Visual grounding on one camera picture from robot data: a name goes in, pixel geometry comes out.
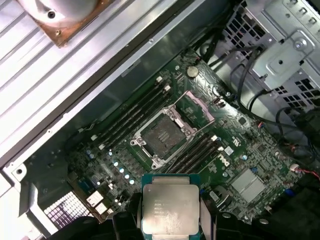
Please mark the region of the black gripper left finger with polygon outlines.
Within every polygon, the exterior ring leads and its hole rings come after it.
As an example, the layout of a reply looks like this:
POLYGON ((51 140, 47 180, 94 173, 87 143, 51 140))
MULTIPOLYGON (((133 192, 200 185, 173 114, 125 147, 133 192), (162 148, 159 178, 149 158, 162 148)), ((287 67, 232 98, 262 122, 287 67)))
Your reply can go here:
POLYGON ((138 212, 142 193, 130 198, 125 211, 114 214, 100 223, 95 217, 83 216, 69 223, 51 236, 52 240, 143 240, 138 227, 138 212))

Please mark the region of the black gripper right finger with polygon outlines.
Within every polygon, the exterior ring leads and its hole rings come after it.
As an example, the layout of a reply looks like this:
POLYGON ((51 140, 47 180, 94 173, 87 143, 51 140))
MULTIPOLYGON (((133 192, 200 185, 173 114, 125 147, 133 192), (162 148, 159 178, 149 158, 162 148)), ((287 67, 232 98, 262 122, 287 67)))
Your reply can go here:
POLYGON ((258 218, 247 224, 234 214, 219 211, 208 198, 200 198, 200 227, 205 240, 274 240, 271 224, 258 218))

